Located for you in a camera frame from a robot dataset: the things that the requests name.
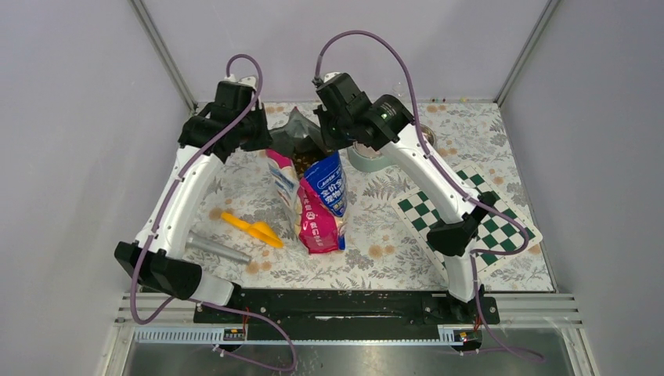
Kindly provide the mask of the orange plastic scoop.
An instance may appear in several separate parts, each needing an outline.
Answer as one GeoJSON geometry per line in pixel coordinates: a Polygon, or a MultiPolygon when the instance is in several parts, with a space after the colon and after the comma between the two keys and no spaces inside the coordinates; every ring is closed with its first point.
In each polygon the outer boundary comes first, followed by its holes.
{"type": "Polygon", "coordinates": [[[274,247],[282,248],[283,241],[277,236],[277,234],[272,230],[272,228],[265,222],[253,222],[249,223],[242,219],[235,217],[234,215],[223,212],[221,214],[221,219],[234,226],[235,228],[245,232],[251,237],[258,239],[259,241],[274,247]]]}

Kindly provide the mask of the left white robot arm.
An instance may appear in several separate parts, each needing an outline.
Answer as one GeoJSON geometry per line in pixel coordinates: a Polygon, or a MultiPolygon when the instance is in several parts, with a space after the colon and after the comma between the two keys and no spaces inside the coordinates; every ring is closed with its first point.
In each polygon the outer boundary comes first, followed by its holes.
{"type": "Polygon", "coordinates": [[[138,286],[172,299],[212,304],[213,312],[232,322],[243,311],[238,286],[208,273],[184,254],[197,210],[212,180],[238,149],[266,149],[269,135],[256,76],[222,79],[215,99],[190,117],[177,140],[175,163],[145,226],[131,242],[119,242],[114,257],[138,286]]]}

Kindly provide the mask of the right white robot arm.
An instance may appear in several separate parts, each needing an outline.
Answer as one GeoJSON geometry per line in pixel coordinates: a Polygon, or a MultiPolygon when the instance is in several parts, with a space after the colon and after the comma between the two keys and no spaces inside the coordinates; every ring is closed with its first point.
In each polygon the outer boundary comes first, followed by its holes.
{"type": "Polygon", "coordinates": [[[313,81],[321,104],[315,109],[325,146],[342,150],[362,144],[399,166],[427,196],[439,219],[428,234],[431,260],[442,257],[447,272],[449,312],[467,323],[480,312],[478,282],[471,270],[470,251],[478,227],[495,197],[479,193],[437,155],[417,133],[414,116],[396,97],[376,101],[360,90],[351,76],[334,72],[313,81]]]}

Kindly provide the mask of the pink pet food bag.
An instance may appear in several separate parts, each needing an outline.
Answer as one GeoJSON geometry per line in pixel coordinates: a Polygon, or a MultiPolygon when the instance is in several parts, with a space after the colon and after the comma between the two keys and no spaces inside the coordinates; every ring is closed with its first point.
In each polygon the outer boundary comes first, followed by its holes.
{"type": "Polygon", "coordinates": [[[348,198],[340,153],[324,145],[319,126],[296,107],[269,133],[269,173],[297,239],[311,255],[345,250],[348,198]]]}

